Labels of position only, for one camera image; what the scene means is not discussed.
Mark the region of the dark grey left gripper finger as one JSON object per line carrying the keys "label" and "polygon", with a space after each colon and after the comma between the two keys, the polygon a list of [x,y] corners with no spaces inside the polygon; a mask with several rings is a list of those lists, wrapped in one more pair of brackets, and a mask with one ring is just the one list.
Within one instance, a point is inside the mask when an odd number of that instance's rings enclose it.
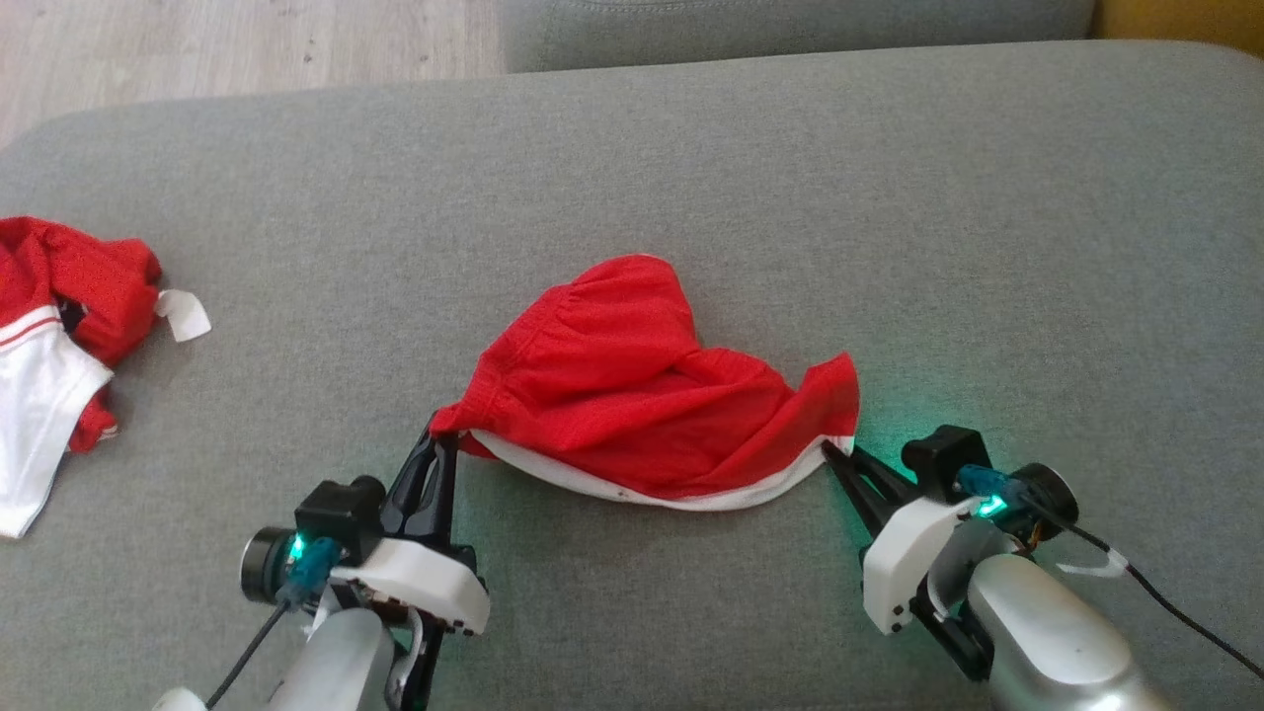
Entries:
{"label": "dark grey left gripper finger", "polygon": [[459,436],[442,434],[431,445],[423,490],[423,543],[451,547]]}
{"label": "dark grey left gripper finger", "polygon": [[437,448],[427,426],[415,442],[382,506],[380,522],[387,536],[439,541],[435,520],[437,463]]}

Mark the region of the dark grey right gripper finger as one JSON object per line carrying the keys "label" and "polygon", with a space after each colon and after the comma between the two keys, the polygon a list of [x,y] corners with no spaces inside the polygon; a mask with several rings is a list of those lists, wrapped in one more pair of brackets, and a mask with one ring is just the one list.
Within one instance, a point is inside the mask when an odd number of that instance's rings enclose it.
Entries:
{"label": "dark grey right gripper finger", "polygon": [[849,462],[849,453],[841,450],[834,442],[822,442],[822,454],[825,455],[825,464],[833,472],[836,481],[839,482],[841,490],[849,498],[849,504],[853,505],[866,530],[872,536],[877,536],[892,514],[897,512],[897,509],[885,504],[877,492],[857,474],[852,462]]}
{"label": "dark grey right gripper finger", "polygon": [[885,504],[894,506],[894,509],[913,504],[921,496],[915,482],[860,445],[854,445],[849,450],[849,462],[852,462],[857,474],[877,492]]}

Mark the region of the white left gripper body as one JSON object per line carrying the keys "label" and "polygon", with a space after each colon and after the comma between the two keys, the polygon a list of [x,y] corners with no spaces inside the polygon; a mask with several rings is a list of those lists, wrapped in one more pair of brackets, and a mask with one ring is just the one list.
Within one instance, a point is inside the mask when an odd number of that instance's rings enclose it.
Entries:
{"label": "white left gripper body", "polygon": [[425,710],[439,652],[447,636],[479,636],[489,622],[490,595],[465,562],[421,543],[386,539],[359,566],[339,566],[332,584],[351,584],[387,630],[411,633],[408,652],[392,667],[389,710]]}

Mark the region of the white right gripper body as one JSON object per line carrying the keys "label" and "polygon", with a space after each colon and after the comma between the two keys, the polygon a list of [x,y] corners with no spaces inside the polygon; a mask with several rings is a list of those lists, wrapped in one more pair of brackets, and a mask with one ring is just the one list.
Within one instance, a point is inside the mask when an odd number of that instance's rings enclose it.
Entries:
{"label": "white right gripper body", "polygon": [[983,500],[897,509],[862,558],[863,609],[884,635],[915,625],[930,633],[962,676],[988,679],[992,644],[967,603],[971,576],[994,538]]}

